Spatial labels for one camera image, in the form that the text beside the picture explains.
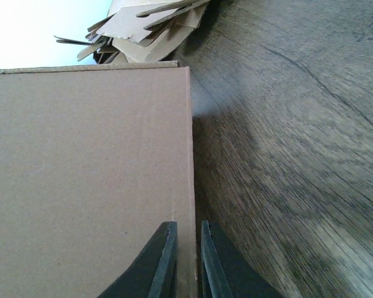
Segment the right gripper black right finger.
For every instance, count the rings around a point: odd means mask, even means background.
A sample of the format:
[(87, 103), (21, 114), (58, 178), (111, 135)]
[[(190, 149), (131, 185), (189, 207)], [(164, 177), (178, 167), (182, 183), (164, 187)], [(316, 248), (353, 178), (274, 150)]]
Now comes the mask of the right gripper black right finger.
[(220, 225), (201, 223), (203, 297), (282, 297), (240, 254)]

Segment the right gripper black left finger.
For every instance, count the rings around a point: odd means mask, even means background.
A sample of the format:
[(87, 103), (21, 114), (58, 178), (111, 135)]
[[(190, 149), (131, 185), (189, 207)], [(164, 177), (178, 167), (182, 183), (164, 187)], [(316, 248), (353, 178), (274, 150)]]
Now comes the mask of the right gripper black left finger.
[(99, 296), (101, 298), (175, 297), (177, 249), (177, 223), (161, 223), (130, 267)]

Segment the brown cardboard box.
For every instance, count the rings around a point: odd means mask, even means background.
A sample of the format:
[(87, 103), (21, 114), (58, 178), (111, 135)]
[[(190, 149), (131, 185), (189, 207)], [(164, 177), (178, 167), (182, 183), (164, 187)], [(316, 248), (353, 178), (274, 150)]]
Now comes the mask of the brown cardboard box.
[(0, 70), (0, 297), (97, 297), (176, 222), (196, 297), (190, 69)]

